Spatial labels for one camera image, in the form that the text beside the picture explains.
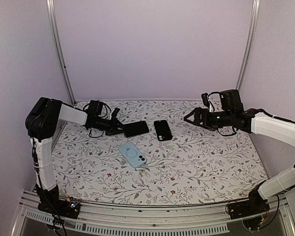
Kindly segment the light blue phone case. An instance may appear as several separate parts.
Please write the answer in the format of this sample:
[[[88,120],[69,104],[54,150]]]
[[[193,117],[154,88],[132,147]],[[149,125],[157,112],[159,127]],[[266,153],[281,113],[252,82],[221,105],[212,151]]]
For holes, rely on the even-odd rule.
[[[122,144],[118,150],[133,168],[139,168],[147,162],[147,158],[131,142]]]

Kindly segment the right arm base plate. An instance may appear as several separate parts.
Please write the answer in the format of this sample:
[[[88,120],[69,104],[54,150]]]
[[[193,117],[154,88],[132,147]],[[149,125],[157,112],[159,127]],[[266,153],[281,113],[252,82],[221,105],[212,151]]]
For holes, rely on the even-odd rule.
[[[225,212],[231,219],[238,219],[270,210],[267,200],[248,199],[245,201],[231,201],[225,207]]]

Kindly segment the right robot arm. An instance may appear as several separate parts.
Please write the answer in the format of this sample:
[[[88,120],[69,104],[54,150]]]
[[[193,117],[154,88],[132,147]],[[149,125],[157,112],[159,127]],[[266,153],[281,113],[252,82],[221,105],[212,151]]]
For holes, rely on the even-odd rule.
[[[205,108],[195,108],[184,121],[210,131],[223,127],[256,135],[264,135],[295,147],[295,122],[269,114],[263,109],[244,110],[239,91],[230,89],[218,93],[222,111],[217,112],[209,100],[210,95],[201,95]],[[244,204],[248,214],[255,214],[270,197],[295,187],[295,164],[278,175],[259,184],[248,194]]]

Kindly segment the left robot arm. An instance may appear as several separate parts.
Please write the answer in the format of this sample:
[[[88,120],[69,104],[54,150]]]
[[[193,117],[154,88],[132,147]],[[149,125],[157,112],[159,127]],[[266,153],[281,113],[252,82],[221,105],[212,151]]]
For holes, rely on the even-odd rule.
[[[75,108],[60,100],[41,97],[26,118],[26,129],[32,145],[32,157],[36,171],[37,193],[52,213],[60,213],[63,202],[59,199],[59,188],[52,167],[52,140],[58,121],[66,121],[98,129],[107,136],[123,133],[124,125],[117,119],[119,108],[111,112],[111,118],[99,116],[99,104],[92,100],[86,110]]]

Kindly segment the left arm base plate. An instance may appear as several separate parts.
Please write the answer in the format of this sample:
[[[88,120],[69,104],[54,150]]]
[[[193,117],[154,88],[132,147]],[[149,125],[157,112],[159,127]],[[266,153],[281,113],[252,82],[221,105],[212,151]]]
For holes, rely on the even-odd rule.
[[[38,210],[40,211],[71,219],[78,218],[80,208],[80,200],[73,197],[67,198],[66,200],[56,199],[56,201],[41,200],[38,205]]]

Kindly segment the black phone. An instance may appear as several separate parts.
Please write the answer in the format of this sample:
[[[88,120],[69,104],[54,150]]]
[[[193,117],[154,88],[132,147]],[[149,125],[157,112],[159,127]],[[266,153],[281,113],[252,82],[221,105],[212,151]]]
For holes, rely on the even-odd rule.
[[[138,121],[125,124],[123,126],[123,131],[125,137],[129,138],[133,136],[146,134],[149,132],[149,128],[146,121]]]

